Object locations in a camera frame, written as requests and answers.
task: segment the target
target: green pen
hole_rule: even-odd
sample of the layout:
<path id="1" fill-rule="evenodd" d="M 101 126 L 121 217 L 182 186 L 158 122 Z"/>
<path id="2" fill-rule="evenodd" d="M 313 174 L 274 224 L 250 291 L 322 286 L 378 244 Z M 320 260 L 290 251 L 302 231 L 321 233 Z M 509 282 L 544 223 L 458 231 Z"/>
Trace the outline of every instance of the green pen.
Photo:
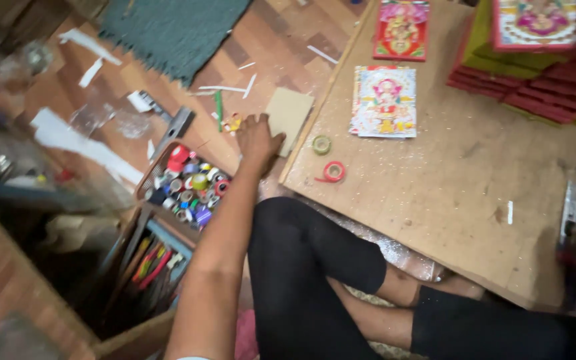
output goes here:
<path id="1" fill-rule="evenodd" d="M 217 125 L 219 125 L 219 132 L 221 132 L 221 123 L 223 121 L 223 109 L 221 105 L 221 90 L 214 93 L 214 102 L 217 105 Z"/>

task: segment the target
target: green rug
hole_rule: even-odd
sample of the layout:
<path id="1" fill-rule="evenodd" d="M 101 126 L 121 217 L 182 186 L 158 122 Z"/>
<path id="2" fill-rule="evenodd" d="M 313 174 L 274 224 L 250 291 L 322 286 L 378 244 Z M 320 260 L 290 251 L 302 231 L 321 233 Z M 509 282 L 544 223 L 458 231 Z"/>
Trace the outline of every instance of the green rug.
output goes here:
<path id="1" fill-rule="evenodd" d="M 190 86 L 250 0 L 112 0 L 99 37 Z"/>

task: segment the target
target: black pants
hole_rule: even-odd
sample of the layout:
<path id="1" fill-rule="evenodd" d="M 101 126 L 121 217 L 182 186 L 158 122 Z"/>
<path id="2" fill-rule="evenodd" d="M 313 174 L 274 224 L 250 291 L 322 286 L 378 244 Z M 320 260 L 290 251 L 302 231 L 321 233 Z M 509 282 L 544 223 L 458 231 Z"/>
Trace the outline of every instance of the black pants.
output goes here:
<path id="1" fill-rule="evenodd" d="M 326 281 L 377 291 L 386 272 L 377 245 L 304 203 L 272 198 L 255 209 L 248 261 L 261 359 L 380 359 Z M 411 351 L 431 359 L 576 359 L 576 318 L 423 286 Z"/>

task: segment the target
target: basket of tape rolls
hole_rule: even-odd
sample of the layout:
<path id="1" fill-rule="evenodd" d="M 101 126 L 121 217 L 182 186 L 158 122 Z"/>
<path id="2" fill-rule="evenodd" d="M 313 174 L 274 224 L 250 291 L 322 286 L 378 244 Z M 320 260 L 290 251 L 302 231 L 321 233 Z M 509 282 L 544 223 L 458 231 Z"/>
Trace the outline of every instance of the basket of tape rolls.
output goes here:
<path id="1" fill-rule="evenodd" d="M 135 194 L 201 231 L 228 191 L 230 180 L 226 172 L 172 140 L 151 164 Z"/>

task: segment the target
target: wrist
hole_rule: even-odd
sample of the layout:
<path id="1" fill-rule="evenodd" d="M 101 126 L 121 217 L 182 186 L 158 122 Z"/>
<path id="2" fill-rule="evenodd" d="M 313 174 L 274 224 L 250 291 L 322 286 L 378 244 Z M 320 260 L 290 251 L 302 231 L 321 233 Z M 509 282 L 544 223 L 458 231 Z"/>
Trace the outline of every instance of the wrist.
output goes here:
<path id="1" fill-rule="evenodd" d="M 238 174 L 249 174 L 261 178 L 261 174 L 264 171 L 264 165 L 261 161 L 242 159 L 239 163 L 239 168 L 237 169 Z"/>

